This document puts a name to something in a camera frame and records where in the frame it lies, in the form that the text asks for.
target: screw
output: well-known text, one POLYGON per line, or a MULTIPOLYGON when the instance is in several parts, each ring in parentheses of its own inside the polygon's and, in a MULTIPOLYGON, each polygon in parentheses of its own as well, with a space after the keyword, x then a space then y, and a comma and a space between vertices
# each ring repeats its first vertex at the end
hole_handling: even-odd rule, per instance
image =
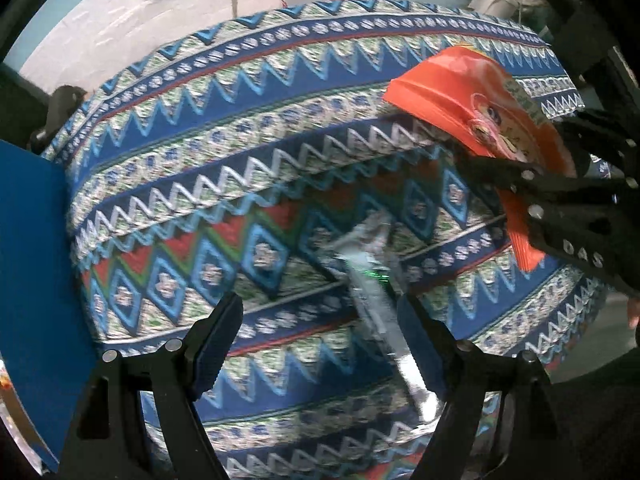
POLYGON ((522 352, 522 358, 527 362, 527 363, 535 363, 538 360, 538 356, 536 355, 535 352, 532 352, 531 350, 525 350, 522 352))
POLYGON ((169 339, 164 345, 168 352, 175 352, 182 348, 182 341, 179 339, 169 339))
POLYGON ((463 352, 471 352, 476 347, 476 345, 467 339, 457 341, 456 346, 458 347, 458 350, 462 350, 463 352))
POLYGON ((536 220, 542 220, 542 217, 545 215, 545 210, 538 204, 531 204, 527 209, 527 212, 529 213, 529 216, 536 220))
POLYGON ((118 357, 118 351, 116 350, 107 350, 104 354, 102 354, 102 360, 105 363, 115 361, 116 357, 118 357))

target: diamond pattern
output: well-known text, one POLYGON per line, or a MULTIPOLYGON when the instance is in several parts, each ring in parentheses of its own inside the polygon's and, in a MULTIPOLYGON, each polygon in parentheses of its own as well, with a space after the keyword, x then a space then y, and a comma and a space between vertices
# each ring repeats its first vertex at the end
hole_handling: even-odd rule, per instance
POLYGON ((174 324, 178 323, 186 282, 168 260, 156 258, 149 276, 146 293, 174 324))
POLYGON ((191 281, 211 304, 230 290, 236 279, 233 266, 211 242, 204 240, 196 254, 191 281))
POLYGON ((325 244, 342 235, 340 230, 322 212, 312 210, 308 213, 306 224, 302 229, 298 247, 312 260, 316 259, 316 252, 325 244))
POLYGON ((438 207, 418 184, 410 180, 405 186, 402 220, 418 236, 427 239, 433 233, 438 207))
POLYGON ((250 278, 276 293, 288 257, 286 246, 263 226, 254 224, 247 237, 241 265, 250 278))
POLYGON ((133 282, 121 269, 117 269, 111 279, 109 303, 111 310, 116 313, 124 327, 132 334, 135 334, 138 328, 141 300, 142 295, 133 282))
POLYGON ((453 218, 465 224, 467 203, 466 184, 453 171, 445 168, 442 173, 442 205, 453 218))

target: cushion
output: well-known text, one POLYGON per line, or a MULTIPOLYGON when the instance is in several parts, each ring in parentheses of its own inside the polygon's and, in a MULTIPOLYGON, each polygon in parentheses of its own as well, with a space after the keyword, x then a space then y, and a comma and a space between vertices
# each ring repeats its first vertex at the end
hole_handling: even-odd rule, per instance
MULTIPOLYGON (((520 272, 495 193, 460 178, 389 80, 464 41, 551 119, 583 106, 527 27, 464 10, 346 0, 270 10, 166 45, 104 83, 46 151, 103 349, 183 336, 228 290, 244 323, 196 408, 232 477, 394 478, 433 425, 317 251, 368 213, 433 317, 485 351, 555 366, 593 318, 597 280, 551 257, 520 272)), ((596 162, 594 171, 607 173, 596 162)), ((148 430, 163 446, 152 395, 148 430)), ((488 396, 479 431, 490 427, 488 396)))

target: zigzag pattern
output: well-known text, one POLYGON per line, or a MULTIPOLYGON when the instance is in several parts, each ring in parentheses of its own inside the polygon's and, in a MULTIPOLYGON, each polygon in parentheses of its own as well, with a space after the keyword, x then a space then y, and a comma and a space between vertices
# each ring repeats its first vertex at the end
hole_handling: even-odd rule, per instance
POLYGON ((546 280, 558 263, 547 257, 530 273, 522 272, 511 247, 483 262, 481 267, 463 272, 455 279, 421 295, 430 315, 444 322, 456 338, 467 338, 481 330, 513 304, 532 286, 546 280))
POLYGON ((290 462, 276 453, 269 453, 266 463, 257 456, 249 454, 245 466, 235 458, 229 457, 226 459, 225 469, 230 478, 255 478, 256 475, 263 477, 265 474, 306 480, 320 480, 326 477, 345 478, 370 467, 370 452, 374 444, 383 443, 387 448, 378 454, 381 455, 377 457, 377 462, 380 463, 389 462, 398 456, 409 456, 424 449, 431 436, 419 436, 404 443, 403 440, 410 431, 406 425, 396 422, 389 435, 369 430, 364 442, 345 437, 339 451, 321 444, 314 456, 296 449, 290 462))
MULTIPOLYGON (((280 199, 282 196, 280 191, 275 189, 273 193, 274 196, 247 195, 237 206, 233 206, 230 203, 223 203, 219 207, 224 206, 226 208, 225 211, 228 211, 234 216, 242 216, 247 211, 249 211, 251 204, 255 204, 259 207, 271 207, 276 205, 277 203, 280 203, 280 199)), ((296 198, 293 195, 287 195, 287 197, 296 198)), ((440 215, 446 215, 446 212, 444 210, 440 210, 440 215)), ((491 215, 490 217, 484 217, 476 222, 470 222, 468 219, 468 225, 475 226, 479 224, 485 224, 486 222, 492 222, 493 220, 495 220, 495 218, 495 216, 491 215)), ((124 238, 110 238, 105 244, 98 243, 97 247, 92 252, 88 253, 87 256, 85 256, 76 264, 81 272, 85 272, 86 270, 89 270, 91 266, 98 264, 100 261, 111 258, 114 254, 114 251, 119 251, 120 253, 126 254, 130 253, 137 246, 151 246, 155 242, 158 242, 160 240, 171 240, 183 233, 196 232, 198 226, 202 221, 215 224, 221 221, 221 217, 217 213, 206 214, 203 211, 196 211, 190 216, 172 218, 171 220, 164 222, 163 224, 154 225, 148 230, 133 232, 132 234, 127 235, 124 238)), ((413 253, 415 251, 415 248, 418 247, 421 242, 408 229, 404 228, 403 232, 408 234, 412 238, 412 241, 415 243, 415 245, 412 247, 412 250, 410 251, 413 253)), ((447 237, 443 238, 440 242, 449 242, 455 240, 458 235, 459 233, 451 231, 449 234, 447 234, 447 237)))
MULTIPOLYGON (((393 124, 396 123, 410 132, 418 132, 410 135, 414 135, 418 139, 424 137, 422 133, 425 128, 421 124, 415 124, 417 121, 412 121, 405 115, 390 113, 396 112, 396 110, 391 110, 389 105, 386 107, 382 105, 380 95, 382 95, 382 89, 372 88, 350 96, 351 99, 358 99, 367 104, 366 109, 361 106, 357 110, 358 118, 362 120, 361 124, 354 126, 358 130, 356 133, 358 136, 367 139, 370 133, 370 124, 382 130, 386 137, 393 137, 393 124)), ((313 115, 315 126, 323 127, 322 129, 326 130, 328 136, 335 139, 338 144, 350 147, 350 144, 353 143, 351 146, 355 149, 353 153, 349 150, 344 152, 336 147, 335 155, 347 160, 349 158, 358 160, 359 152, 367 153, 367 142, 350 139, 353 137, 353 132, 349 132, 344 127, 345 122, 348 122, 352 116, 356 116, 356 110, 352 110, 345 116, 344 114, 336 114, 334 109, 335 102, 341 104, 347 101, 346 96, 336 98, 328 95, 321 98, 309 98, 281 110, 282 117, 285 116, 285 113, 299 116, 301 119, 297 123, 283 120, 281 116, 277 115, 277 112, 258 113, 212 130, 199 132, 194 137, 172 140, 171 143, 164 146, 156 146, 151 152, 135 153, 121 160, 118 164, 92 174, 74 192, 70 228, 74 229, 79 226, 92 208, 101 204, 105 197, 120 197, 119 200, 122 200, 121 197, 126 194, 144 189, 145 186, 159 179, 172 179, 180 182, 184 179, 185 172, 194 170, 209 175, 211 179, 218 178, 219 175, 216 172, 225 158, 233 159, 230 165, 233 165, 237 171, 241 171, 248 164, 247 159, 255 155, 258 160, 263 160, 265 165, 270 167, 273 165, 274 156, 277 160, 282 158, 282 152, 289 153, 289 158, 294 159, 297 164, 301 149, 300 139, 305 139, 309 146, 321 153, 324 151, 325 143, 323 136, 305 132, 309 124, 303 117, 309 110, 316 112, 313 115), (270 127, 261 129, 265 124, 270 124, 270 127), (244 137, 242 139, 244 142, 239 142, 239 139, 236 139, 238 132, 244 131, 247 131, 247 134, 240 134, 244 137)), ((383 153, 394 148, 386 138, 375 140, 377 142, 374 146, 378 145, 383 153)), ((409 140, 404 139, 400 144, 405 142, 409 142, 409 140)), ((310 154, 310 156, 315 157, 315 166, 326 163, 316 155, 310 154)), ((289 172, 297 171, 295 165, 290 165, 286 160, 282 164, 286 165, 286 170, 289 172)))
POLYGON ((594 290, 580 286, 580 296, 574 294, 574 304, 565 303, 556 311, 557 322, 549 321, 538 334, 536 344, 527 341, 524 348, 534 351, 543 364, 550 363, 554 356, 580 332, 580 326, 593 308, 594 290))
MULTIPOLYGON (((372 132, 374 130, 382 134, 376 128, 372 128, 372 132)), ((400 127, 395 129, 396 132, 400 130, 405 132, 400 127)), ((332 152, 335 152, 335 149, 338 148, 345 155, 349 153, 347 148, 339 144, 335 139, 329 140, 330 137, 325 137, 325 139, 328 140, 326 146, 332 152)), ((397 171, 403 161, 416 164, 421 158, 436 159, 440 155, 441 148, 437 145, 429 152, 423 148, 414 148, 414 145, 427 146, 430 142, 416 142, 414 140, 411 142, 412 145, 410 147, 407 146, 404 152, 395 152, 387 157, 371 158, 370 160, 367 160, 367 155, 365 155, 362 157, 362 162, 348 164, 342 168, 325 171, 324 173, 319 172, 328 167, 328 157, 317 152, 312 146, 303 144, 298 160, 293 159, 282 150, 274 150, 271 168, 255 158, 248 159, 244 175, 240 175, 233 169, 223 166, 220 170, 217 185, 213 184, 206 176, 200 174, 196 178, 193 192, 189 192, 181 184, 173 183, 167 198, 159 189, 153 188, 149 193, 148 205, 138 197, 131 197, 127 212, 119 206, 114 206, 110 219, 104 213, 98 211, 95 215, 95 221, 87 221, 86 227, 81 228, 76 235, 77 258, 81 260, 90 251, 96 249, 99 244, 110 243, 114 236, 130 235, 132 232, 138 232, 146 228, 152 228, 158 232, 161 238, 166 239, 162 233, 163 229, 158 228, 157 224, 168 220, 175 221, 179 216, 193 213, 190 216, 191 225, 189 223, 183 224, 185 231, 192 232, 199 223, 200 218, 204 218, 210 223, 217 223, 222 220, 225 212, 244 215, 254 203, 261 207, 272 206, 279 202, 281 195, 287 196, 292 200, 299 200, 303 197, 305 189, 308 187, 327 190, 331 189, 336 182, 347 184, 354 182, 359 175, 370 178, 378 174, 382 169, 397 171), (313 162, 316 167, 310 168, 309 162, 313 162), (289 173, 285 176, 282 171, 285 165, 288 170, 293 170, 294 173, 289 173), (268 189, 268 198, 265 198, 263 194, 257 194, 257 192, 265 189, 268 189), (228 202, 238 198, 242 199, 239 205, 231 205, 228 202)), ((148 238, 149 233, 147 232, 144 237, 148 238)), ((121 242, 114 242, 113 244, 116 243, 126 246, 121 242)))
MULTIPOLYGON (((108 222, 105 218, 104 221, 107 221, 108 227, 113 229, 111 226, 117 222, 115 215, 121 214, 131 223, 130 218, 133 218, 133 215, 138 212, 138 208, 142 208, 142 211, 146 212, 149 216, 154 216, 151 211, 151 204, 155 204, 158 201, 163 202, 169 211, 176 211, 180 193, 189 198, 193 203, 211 206, 215 202, 207 203, 207 201, 202 200, 207 191, 213 193, 218 199, 237 198, 237 196, 230 196, 230 188, 237 189, 239 187, 240 189, 254 191, 261 189, 258 187, 258 184, 261 184, 261 181, 265 178, 269 179, 268 184, 271 184, 275 180, 291 180, 302 172, 314 174, 324 171, 332 167, 337 161, 343 166, 349 162, 379 157, 383 153, 410 150, 416 146, 429 146, 433 144, 433 141, 426 137, 421 130, 416 129, 415 132, 409 131, 396 122, 384 124, 384 126, 389 129, 388 132, 372 124, 369 127, 368 135, 363 135, 353 128, 347 128, 344 133, 338 130, 341 134, 340 136, 345 137, 344 142, 337 138, 337 136, 332 136, 331 134, 319 136, 317 138, 321 139, 322 143, 320 150, 309 142, 302 142, 298 147, 297 156, 286 152, 280 147, 276 147, 268 155, 262 155, 262 158, 265 160, 271 159, 271 167, 260 159, 251 156, 251 150, 246 150, 249 155, 247 156, 244 167, 244 174, 239 174, 236 170, 228 166, 221 166, 217 185, 214 185, 209 179, 200 175, 194 184, 192 194, 188 193, 179 184, 173 184, 168 199, 158 197, 152 193, 149 199, 150 206, 146 207, 139 199, 133 197, 129 205, 132 214, 129 214, 127 217, 121 208, 117 208, 117 210, 114 210, 113 220, 108 222)), ((77 228, 82 220, 84 220, 84 218, 75 217, 73 227, 77 228)))
MULTIPOLYGON (((530 80, 526 81, 526 85, 524 84, 525 82, 523 82, 522 80, 520 81, 520 83, 524 86, 524 88, 527 90, 527 92, 532 93, 533 92, 533 86, 530 80)), ((554 96, 553 97, 553 101, 550 100, 550 98, 545 102, 543 101, 543 107, 545 109, 545 112, 550 116, 550 117, 555 117, 558 112, 562 112, 562 113, 566 113, 569 111, 573 111, 575 110, 577 107, 582 105, 582 101, 581 98, 575 94, 572 93, 571 91, 569 91, 569 93, 567 94, 562 94, 559 97, 558 96, 554 96)), ((349 136, 352 136, 353 134, 355 134, 356 139, 348 139, 348 142, 346 143, 346 147, 347 150, 344 151, 343 153, 341 153, 341 156, 350 156, 349 150, 352 150, 354 146, 357 146, 358 149, 361 150, 375 150, 376 146, 371 146, 370 143, 366 142, 366 140, 362 139, 362 137, 357 133, 357 132, 353 132, 351 131, 351 133, 349 133, 349 136)), ((337 149, 339 149, 339 146, 341 145, 341 143, 337 140, 334 140, 334 142, 336 143, 335 146, 337 149)), ((380 142, 382 142, 383 144, 385 144, 386 142, 388 142, 387 139, 380 137, 380 142)), ((178 153, 181 153, 183 151, 186 150, 186 152, 192 150, 192 147, 187 147, 182 146, 181 144, 172 144, 168 147, 168 149, 171 149, 173 151, 178 150, 178 153)), ((279 158, 280 154, 276 152, 276 154, 274 155, 276 158, 279 158)), ((322 162, 326 162, 326 160, 324 158, 322 158, 322 156, 318 157, 322 162)), ((82 189, 78 192, 78 194, 76 195, 75 199, 74 199, 74 212, 72 214, 72 220, 74 222, 74 227, 78 227, 79 223, 84 219, 84 216, 86 215, 86 213, 91 209, 91 207, 97 203, 99 203, 99 200, 96 196, 94 196, 94 190, 97 189, 98 183, 101 182, 102 186, 106 186, 108 182, 111 182, 111 179, 113 178, 111 176, 111 174, 124 174, 127 171, 130 171, 129 165, 130 164, 134 164, 134 166, 136 168, 140 168, 142 166, 144 166, 144 162, 142 161, 142 159, 140 158, 140 160, 138 160, 139 158, 134 158, 131 159, 129 162, 125 161, 123 164, 121 165, 116 165, 112 168, 109 168, 108 170, 103 171, 102 173, 96 174, 94 176, 91 177, 91 180, 86 182, 83 186, 82 189)), ((295 162, 292 161, 293 170, 299 170, 300 167, 296 165, 295 162)), ((170 176, 167 175, 166 172, 163 172, 162 176, 170 176)), ((118 187, 117 189, 111 189, 113 186, 109 186, 110 191, 108 192, 108 194, 117 194, 117 193, 121 193, 124 190, 126 190, 126 187, 123 189, 122 188, 122 183, 126 182, 124 180, 123 177, 121 177, 118 180, 118 187)))
MULTIPOLYGON (((539 333, 540 325, 546 323, 555 312, 560 314, 559 322, 554 323, 554 326, 556 328, 562 326, 561 330, 565 332, 568 325, 563 324, 563 317, 574 324, 578 314, 583 311, 584 305, 591 301, 592 295, 598 288, 597 280, 588 280, 577 269, 565 266, 518 308, 501 318, 489 331, 478 336, 478 345, 487 352, 508 353, 523 342, 516 329, 527 334, 539 333)), ((545 338, 546 335, 535 341, 539 345, 538 349, 543 348, 545 338)))
POLYGON ((582 96, 575 91, 560 97, 555 96, 553 100, 548 99, 545 102, 541 102, 540 107, 549 119, 555 119, 575 112, 578 108, 584 108, 584 101, 582 96))
MULTIPOLYGON (((233 136, 244 134, 248 143, 247 148, 252 148, 261 143, 273 142, 274 140, 285 139, 295 134, 303 133, 310 126, 309 120, 311 119, 313 119, 314 125, 317 128, 327 128, 344 125, 346 121, 354 118, 356 113, 358 118, 363 121, 375 120, 391 115, 398 116, 398 110, 382 100, 384 92, 384 84, 374 84, 365 88, 352 89, 344 93, 336 90, 333 92, 328 91, 322 95, 303 95, 292 101, 276 104, 274 107, 249 110, 247 113, 231 118, 231 120, 221 121, 215 124, 215 126, 206 123, 202 127, 192 128, 186 135, 183 134, 162 140, 155 144, 153 149, 147 148, 141 152, 132 154, 132 156, 124 160, 120 160, 117 164, 113 165, 113 168, 122 167, 134 160, 138 160, 139 157, 145 158, 145 156, 149 154, 162 153, 162 150, 180 148, 181 146, 190 150, 192 153, 196 151, 196 147, 205 151, 207 151, 207 148, 216 147, 217 150, 215 151, 219 156, 229 156, 239 149, 239 146, 232 142, 233 136), (232 148, 233 151, 226 152, 225 148, 232 148)), ((158 108, 158 106, 164 106, 162 104, 163 97, 164 96, 152 98, 136 106, 132 114, 136 115, 138 120, 143 124, 148 125, 150 114, 155 113, 154 110, 158 108)), ((118 136, 120 136, 121 129, 129 120, 129 113, 123 112, 121 117, 123 117, 123 120, 118 121, 118 136)), ((107 137, 104 135, 104 130, 107 127, 111 128, 108 122, 101 123, 97 127, 100 136, 105 139, 107 137)), ((190 166, 196 166, 195 161, 200 158, 196 157, 196 159, 193 160, 187 157, 183 159, 184 163, 190 166)), ((78 171, 76 167, 71 168, 70 176, 72 174, 75 175, 75 177, 78 176, 78 171)), ((92 173, 88 178, 84 179, 79 186, 81 185, 82 189, 85 189, 90 186, 91 182, 95 181, 98 176, 105 176, 106 174, 108 174, 106 170, 92 173)))
POLYGON ((555 94, 557 92, 575 91, 574 82, 568 76, 548 77, 516 77, 516 81, 522 86, 529 97, 539 98, 555 94))
MULTIPOLYGON (((318 360, 311 365, 302 364, 295 355, 286 352, 285 364, 277 376, 267 375, 253 360, 248 366, 249 373, 242 385, 225 368, 220 371, 213 389, 196 402, 203 423, 278 410, 286 399, 300 398, 299 392, 311 392, 310 396, 303 396, 305 404, 348 396, 355 390, 388 381, 394 373, 377 347, 355 334, 351 336, 350 348, 340 354, 320 343, 318 360), (322 388, 311 389, 310 384, 322 384, 322 388)), ((145 413, 145 420, 159 424, 154 413, 145 413)))
MULTIPOLYGON (((166 101, 163 102, 162 98, 156 98, 152 100, 152 107, 146 104, 146 109, 143 109, 142 105, 137 105, 129 110, 120 112, 107 121, 96 124, 92 127, 90 136, 84 142, 81 155, 76 156, 74 165, 75 178, 78 179, 80 177, 81 168, 89 167, 90 158, 88 155, 97 157, 101 154, 107 138, 110 139, 113 147, 119 148, 122 146, 125 137, 132 135, 134 131, 143 138, 154 137, 154 131, 159 129, 177 127, 183 131, 184 128, 180 128, 182 122, 190 122, 193 121, 193 118, 203 116, 211 120, 212 117, 210 113, 207 113, 207 107, 214 105, 217 112, 216 116, 220 116, 222 101, 229 105, 236 105, 239 100, 245 98, 245 95, 265 96, 271 101, 274 96, 283 92, 288 93, 286 88, 291 88, 295 84, 304 84, 306 89, 313 81, 316 81, 317 84, 312 86, 319 86, 319 88, 309 88, 307 91, 317 91, 326 86, 322 82, 328 80, 330 73, 335 76, 336 71, 343 72, 346 70, 355 76, 363 72, 362 65, 364 62, 370 69, 382 72, 384 59, 385 71, 397 72, 396 75, 404 72, 408 67, 408 58, 406 56, 398 57, 394 51, 385 46, 386 43, 380 45, 377 55, 366 53, 356 44, 347 64, 344 57, 341 57, 330 44, 322 45, 326 49, 326 53, 318 63, 311 62, 308 57, 296 50, 290 66, 285 70, 274 68, 271 63, 264 59, 258 72, 253 72, 251 75, 242 66, 234 68, 233 79, 226 82, 226 84, 221 83, 222 74, 220 73, 216 73, 213 76, 201 76, 197 80, 192 80, 172 90, 170 107, 168 107, 166 101), (389 59, 394 60, 392 65, 389 64, 389 59), (206 82, 204 83, 207 87, 206 90, 202 90, 202 84, 198 84, 198 82, 206 82)), ((412 59, 414 60, 412 65, 422 60, 415 54, 412 59)), ((231 107, 229 111, 231 112, 233 108, 236 108, 236 106, 231 107)), ((80 115, 75 118, 76 128, 80 128, 82 124, 82 120, 79 117, 80 115)), ((74 128, 68 135, 73 136, 77 131, 78 129, 74 128)))

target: red bag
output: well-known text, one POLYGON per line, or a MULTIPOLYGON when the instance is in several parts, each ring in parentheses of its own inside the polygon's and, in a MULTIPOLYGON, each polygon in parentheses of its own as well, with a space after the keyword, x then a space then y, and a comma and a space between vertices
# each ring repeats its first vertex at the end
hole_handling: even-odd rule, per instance
MULTIPOLYGON (((462 142, 476 155, 533 162, 575 176, 571 155, 540 106, 493 59, 452 46, 389 83, 384 99, 462 142)), ((500 190, 518 266, 531 271, 544 253, 529 244, 526 208, 500 190)))

